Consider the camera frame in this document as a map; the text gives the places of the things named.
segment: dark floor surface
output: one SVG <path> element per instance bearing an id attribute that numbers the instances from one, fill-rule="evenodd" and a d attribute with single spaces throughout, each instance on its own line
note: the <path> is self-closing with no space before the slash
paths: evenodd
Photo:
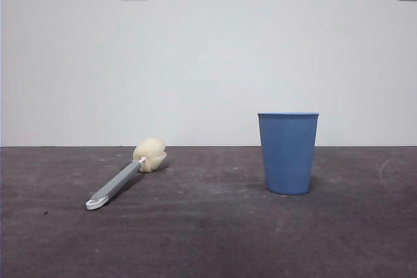
<path id="1" fill-rule="evenodd" d="M 133 148 L 2 148 L 1 277 L 417 277 L 417 147 L 317 148 L 311 191 L 261 150 L 168 148 L 108 205 Z"/>

